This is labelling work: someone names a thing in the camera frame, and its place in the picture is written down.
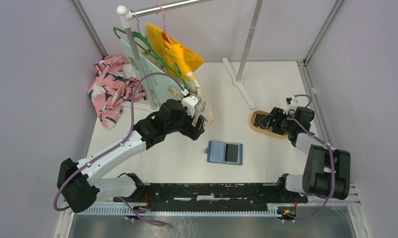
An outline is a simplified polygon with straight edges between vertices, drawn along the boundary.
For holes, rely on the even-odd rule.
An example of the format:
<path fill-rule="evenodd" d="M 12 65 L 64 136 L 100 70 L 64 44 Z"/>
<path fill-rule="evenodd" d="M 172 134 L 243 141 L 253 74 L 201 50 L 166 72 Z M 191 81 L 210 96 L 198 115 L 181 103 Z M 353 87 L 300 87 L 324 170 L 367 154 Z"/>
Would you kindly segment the tan oval card tray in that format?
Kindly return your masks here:
<path fill-rule="evenodd" d="M 273 130 L 271 128 L 269 129 L 265 129 L 264 126 L 262 126 L 259 121 L 260 119 L 264 118 L 265 116 L 269 116 L 270 113 L 269 112 L 265 112 L 265 111 L 261 111 L 261 110 L 257 110 L 255 111 L 250 119 L 250 126 L 251 129 L 257 133 L 261 133 L 261 134 L 265 134 L 274 138 L 278 138 L 278 139 L 286 139 L 287 138 L 287 134 L 278 134 L 278 133 L 274 133 Z"/>

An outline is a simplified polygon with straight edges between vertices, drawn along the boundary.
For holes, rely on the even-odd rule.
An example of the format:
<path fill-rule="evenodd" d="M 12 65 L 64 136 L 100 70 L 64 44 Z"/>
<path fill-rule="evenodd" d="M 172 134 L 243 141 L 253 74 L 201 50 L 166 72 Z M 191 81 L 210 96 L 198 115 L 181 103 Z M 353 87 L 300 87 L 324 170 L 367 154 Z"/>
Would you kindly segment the blue leather card holder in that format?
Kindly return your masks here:
<path fill-rule="evenodd" d="M 209 141 L 205 149 L 208 163 L 241 166 L 243 164 L 243 144 Z"/>

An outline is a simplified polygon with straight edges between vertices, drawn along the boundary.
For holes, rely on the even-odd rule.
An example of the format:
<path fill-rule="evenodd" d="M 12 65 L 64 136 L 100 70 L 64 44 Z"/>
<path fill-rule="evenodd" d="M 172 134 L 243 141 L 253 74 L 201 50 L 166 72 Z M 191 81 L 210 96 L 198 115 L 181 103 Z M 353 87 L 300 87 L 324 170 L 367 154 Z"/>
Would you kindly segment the grey card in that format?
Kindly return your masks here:
<path fill-rule="evenodd" d="M 239 162 L 239 149 L 240 146 L 237 144 L 227 144 L 225 151 L 225 162 L 238 163 Z"/>

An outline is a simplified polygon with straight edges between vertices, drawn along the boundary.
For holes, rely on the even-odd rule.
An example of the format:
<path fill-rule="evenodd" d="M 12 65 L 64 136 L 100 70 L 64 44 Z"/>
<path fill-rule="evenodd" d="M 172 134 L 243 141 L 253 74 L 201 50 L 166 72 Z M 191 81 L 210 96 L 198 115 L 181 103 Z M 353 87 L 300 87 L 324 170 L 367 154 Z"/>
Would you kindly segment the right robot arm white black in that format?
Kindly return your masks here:
<path fill-rule="evenodd" d="M 301 175 L 283 174 L 275 188 L 280 202 L 290 201 L 295 193 L 345 200 L 350 190 L 350 159 L 346 150 L 336 149 L 309 131 L 314 111 L 297 107 L 287 113 L 274 107 L 267 114 L 257 113 L 253 125 L 270 135 L 287 137 L 292 146 L 307 156 Z"/>

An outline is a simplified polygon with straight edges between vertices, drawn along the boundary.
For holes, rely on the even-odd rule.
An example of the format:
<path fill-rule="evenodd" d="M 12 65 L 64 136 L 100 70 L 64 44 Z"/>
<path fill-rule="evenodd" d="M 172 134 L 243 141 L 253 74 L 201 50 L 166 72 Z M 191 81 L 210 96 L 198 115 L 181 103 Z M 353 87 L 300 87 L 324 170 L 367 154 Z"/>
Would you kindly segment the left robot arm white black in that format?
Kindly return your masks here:
<path fill-rule="evenodd" d="M 54 200 L 54 209 L 71 209 L 80 213 L 88 209 L 98 199 L 118 196 L 138 202 L 144 197 L 144 188 L 130 176 L 124 178 L 104 178 L 109 171 L 140 154 L 152 146 L 164 141 L 174 132 L 197 140 L 204 133 L 203 115 L 196 115 L 201 104 L 198 96 L 189 95 L 182 100 L 168 99 L 158 111 L 146 118 L 133 122 L 129 133 L 97 154 L 73 161 L 64 160 L 57 178 L 58 195 L 62 195 L 68 206 L 59 208 L 58 198 Z"/>

